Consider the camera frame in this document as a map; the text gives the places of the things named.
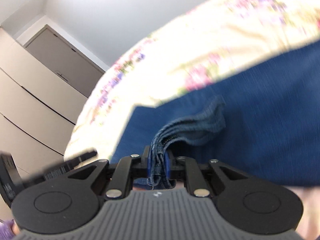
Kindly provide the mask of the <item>blue denim jeans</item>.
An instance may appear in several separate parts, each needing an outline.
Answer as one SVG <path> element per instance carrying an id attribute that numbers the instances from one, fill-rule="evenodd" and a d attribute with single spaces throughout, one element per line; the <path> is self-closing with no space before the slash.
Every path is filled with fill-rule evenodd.
<path id="1" fill-rule="evenodd" d="M 137 107 L 111 161 L 145 146 L 145 185 L 169 188 L 169 152 L 280 185 L 319 185 L 319 43 L 159 107 Z"/>

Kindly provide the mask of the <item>purple fluffy blanket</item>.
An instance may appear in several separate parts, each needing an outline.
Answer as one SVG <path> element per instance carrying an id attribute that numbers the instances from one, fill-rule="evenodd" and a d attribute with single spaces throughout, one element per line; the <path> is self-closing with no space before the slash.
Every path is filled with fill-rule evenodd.
<path id="1" fill-rule="evenodd" d="M 13 225 L 14 225 L 13 220 L 7 220 L 1 223 L 0 240 L 12 240 L 15 237 L 15 234 L 12 230 Z"/>

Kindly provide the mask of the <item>beige wardrobe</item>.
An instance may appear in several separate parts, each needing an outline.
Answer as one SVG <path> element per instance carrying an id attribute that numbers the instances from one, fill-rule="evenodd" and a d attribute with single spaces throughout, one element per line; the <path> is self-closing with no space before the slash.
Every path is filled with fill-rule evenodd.
<path id="1" fill-rule="evenodd" d="M 1 30 L 1 151 L 22 178 L 63 160 L 86 100 Z"/>

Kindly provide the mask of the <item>grey-brown door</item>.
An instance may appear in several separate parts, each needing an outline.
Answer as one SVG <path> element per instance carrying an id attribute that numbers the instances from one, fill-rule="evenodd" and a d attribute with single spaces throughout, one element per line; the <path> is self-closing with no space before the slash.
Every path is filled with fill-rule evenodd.
<path id="1" fill-rule="evenodd" d="M 105 71 L 45 25 L 25 45 L 31 55 L 85 97 L 89 97 Z"/>

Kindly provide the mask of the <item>floral yellow quilt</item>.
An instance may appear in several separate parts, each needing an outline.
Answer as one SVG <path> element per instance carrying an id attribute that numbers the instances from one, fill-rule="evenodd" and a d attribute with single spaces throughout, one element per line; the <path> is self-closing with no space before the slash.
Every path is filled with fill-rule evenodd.
<path id="1" fill-rule="evenodd" d="M 156 107 L 319 39 L 319 0 L 207 0 L 140 40 L 100 78 L 66 147 L 110 159 L 136 106 Z"/>

